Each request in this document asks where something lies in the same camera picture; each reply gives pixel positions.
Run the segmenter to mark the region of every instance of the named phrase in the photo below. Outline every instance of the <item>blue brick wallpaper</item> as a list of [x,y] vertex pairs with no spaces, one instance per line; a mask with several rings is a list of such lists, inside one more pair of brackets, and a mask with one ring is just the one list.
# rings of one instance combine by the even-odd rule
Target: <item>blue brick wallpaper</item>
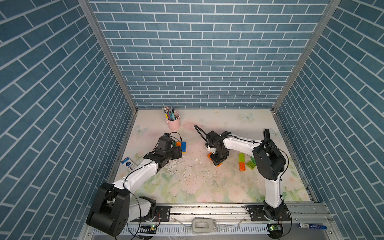
[[132,112],[77,0],[0,1],[0,239],[72,239]]
[[271,108],[328,0],[91,0],[139,108]]
[[383,239],[383,11],[342,0],[278,109],[344,239]]

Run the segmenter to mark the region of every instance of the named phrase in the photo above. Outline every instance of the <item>blue marker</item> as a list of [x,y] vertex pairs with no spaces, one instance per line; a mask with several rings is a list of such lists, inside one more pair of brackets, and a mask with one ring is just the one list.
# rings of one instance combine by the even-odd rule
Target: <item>blue marker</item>
[[299,228],[308,228],[308,229],[327,229],[326,226],[317,225],[317,224],[307,224],[307,223],[298,223]]

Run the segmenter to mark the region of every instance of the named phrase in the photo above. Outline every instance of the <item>table surface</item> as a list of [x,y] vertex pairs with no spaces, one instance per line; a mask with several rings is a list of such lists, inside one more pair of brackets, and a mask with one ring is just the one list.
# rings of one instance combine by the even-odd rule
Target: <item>table surface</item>
[[[265,197],[265,180],[257,169],[239,170],[238,151],[230,155],[219,167],[207,157],[205,141],[196,132],[194,125],[205,132],[232,132],[239,137],[264,139],[263,129],[270,130],[271,139],[289,156],[288,170],[282,177],[281,190],[288,202],[310,201],[287,147],[278,131],[270,110],[177,110],[181,127],[177,132],[187,143],[181,159],[171,160],[155,176],[148,179],[135,193],[147,196],[158,203],[202,202],[262,202]],[[136,164],[151,151],[159,137],[170,132],[163,110],[139,110],[129,137],[123,159],[129,157]],[[245,155],[245,162],[250,160]],[[115,180],[128,174],[120,164]]]

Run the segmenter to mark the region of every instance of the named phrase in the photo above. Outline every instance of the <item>pink pencil cup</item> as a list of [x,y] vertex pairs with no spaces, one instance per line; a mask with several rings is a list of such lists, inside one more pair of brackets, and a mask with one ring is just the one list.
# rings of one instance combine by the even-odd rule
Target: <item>pink pencil cup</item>
[[174,112],[176,120],[170,121],[167,119],[169,130],[177,131],[181,126],[180,115],[178,112]]

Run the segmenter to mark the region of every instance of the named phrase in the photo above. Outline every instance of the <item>green lego brick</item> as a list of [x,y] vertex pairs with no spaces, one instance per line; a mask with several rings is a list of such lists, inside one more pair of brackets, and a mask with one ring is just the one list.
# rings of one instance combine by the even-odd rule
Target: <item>green lego brick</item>
[[245,163],[245,155],[244,155],[244,153],[239,153],[239,162],[244,162]]
[[256,165],[252,162],[252,161],[248,161],[247,162],[247,166],[250,168],[250,169],[254,169],[256,167]]

